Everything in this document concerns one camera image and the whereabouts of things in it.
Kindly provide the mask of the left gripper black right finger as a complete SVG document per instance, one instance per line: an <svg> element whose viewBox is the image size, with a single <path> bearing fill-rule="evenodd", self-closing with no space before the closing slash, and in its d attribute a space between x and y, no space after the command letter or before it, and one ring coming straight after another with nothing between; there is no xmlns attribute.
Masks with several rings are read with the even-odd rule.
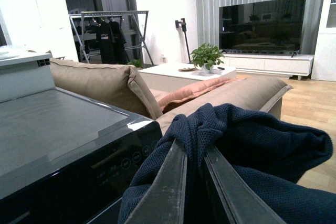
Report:
<svg viewBox="0 0 336 224"><path fill-rule="evenodd" d="M215 146L204 157L204 178L215 223L285 223Z"/></svg>

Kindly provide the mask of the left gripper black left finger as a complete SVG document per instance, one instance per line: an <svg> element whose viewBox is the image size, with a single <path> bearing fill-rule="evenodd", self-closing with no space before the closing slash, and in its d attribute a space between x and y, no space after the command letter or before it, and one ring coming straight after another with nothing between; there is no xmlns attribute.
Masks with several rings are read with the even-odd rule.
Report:
<svg viewBox="0 0 336 224"><path fill-rule="evenodd" d="M187 152L175 140L153 184L126 223L183 223L187 181Z"/></svg>

